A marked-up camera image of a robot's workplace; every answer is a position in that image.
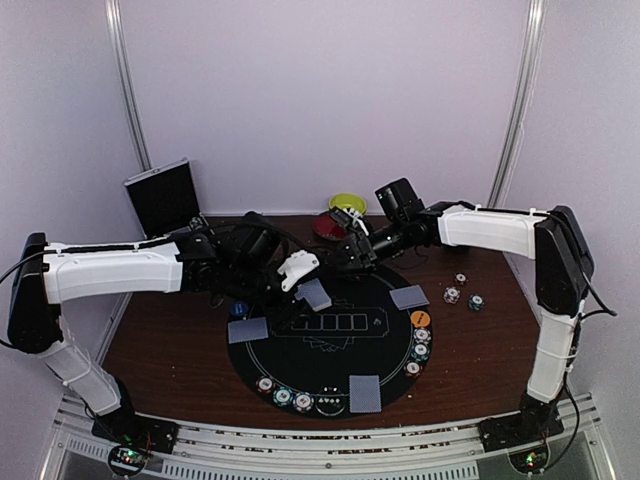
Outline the blue round blind button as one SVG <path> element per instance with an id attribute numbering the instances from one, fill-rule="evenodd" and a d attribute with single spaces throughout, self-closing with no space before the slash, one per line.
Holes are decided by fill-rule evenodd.
<path id="1" fill-rule="evenodd" d="M 233 318 L 244 318 L 250 310 L 250 306 L 244 301 L 235 301 L 229 309 Z"/>

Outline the white blue chip stack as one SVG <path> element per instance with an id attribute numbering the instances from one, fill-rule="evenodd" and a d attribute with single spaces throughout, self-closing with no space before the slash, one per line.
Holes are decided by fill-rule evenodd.
<path id="1" fill-rule="evenodd" d="M 461 291 L 453 286 L 446 287 L 443 292 L 443 300 L 447 304 L 456 304 L 461 297 Z"/>

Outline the orange round blind button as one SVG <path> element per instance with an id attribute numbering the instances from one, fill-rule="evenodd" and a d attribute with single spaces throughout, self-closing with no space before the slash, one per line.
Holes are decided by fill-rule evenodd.
<path id="1" fill-rule="evenodd" d="M 416 310 L 412 312 L 410 320 L 415 328 L 427 328 L 431 324 L 431 316 L 424 310 Z"/>

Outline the brown chip stack front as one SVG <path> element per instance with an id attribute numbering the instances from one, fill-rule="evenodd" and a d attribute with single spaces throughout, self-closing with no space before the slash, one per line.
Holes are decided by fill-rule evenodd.
<path id="1" fill-rule="evenodd" d="M 268 376 L 261 376 L 255 383 L 256 390 L 263 395 L 267 395 L 273 392 L 276 383 Z"/>

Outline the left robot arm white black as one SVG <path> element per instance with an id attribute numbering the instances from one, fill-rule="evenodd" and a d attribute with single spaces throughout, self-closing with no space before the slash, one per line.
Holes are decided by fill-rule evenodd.
<path id="1" fill-rule="evenodd" d="M 208 291 L 295 309 L 294 292 L 324 266 L 319 251 L 288 251 L 294 237 L 249 212 L 228 225 L 192 221 L 152 240 L 69 245 L 45 233 L 27 236 L 11 280 L 4 345 L 38 358 L 86 404 L 95 421 L 123 444 L 144 434 L 124 382 L 104 370 L 77 340 L 65 317 L 69 302 L 134 292 Z M 284 251 L 281 262 L 272 258 Z"/>

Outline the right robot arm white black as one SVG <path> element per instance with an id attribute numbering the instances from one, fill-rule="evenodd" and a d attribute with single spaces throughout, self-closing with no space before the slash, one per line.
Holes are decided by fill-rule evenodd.
<path id="1" fill-rule="evenodd" d="M 338 252 L 344 272 L 374 269 L 382 260 L 422 246 L 474 247 L 525 257 L 535 264 L 540 334 L 518 413 L 485 420 L 480 429 L 530 442 L 550 428 L 554 409 L 578 353 L 580 322 L 595 265 L 574 212 L 567 206 L 527 212 L 484 208 L 466 201 L 423 204 L 405 178 L 377 190 L 389 221 L 372 231 L 353 213 L 330 217 L 347 235 Z"/>

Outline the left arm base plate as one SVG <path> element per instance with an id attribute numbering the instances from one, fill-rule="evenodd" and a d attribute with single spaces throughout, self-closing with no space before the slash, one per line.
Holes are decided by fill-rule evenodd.
<path id="1" fill-rule="evenodd" d="M 178 424 L 172 421 L 117 412 L 98 416 L 91 429 L 93 436 L 145 452 L 164 454 L 173 452 L 178 431 Z"/>

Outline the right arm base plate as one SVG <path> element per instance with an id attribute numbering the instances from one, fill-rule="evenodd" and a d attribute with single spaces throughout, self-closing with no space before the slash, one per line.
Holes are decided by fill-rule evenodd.
<path id="1" fill-rule="evenodd" d="M 540 424 L 536 420 L 524 418 L 521 413 L 490 417 L 482 420 L 477 427 L 485 452 L 541 442 L 543 436 L 554 436 L 564 432 L 561 420 L 552 418 Z"/>

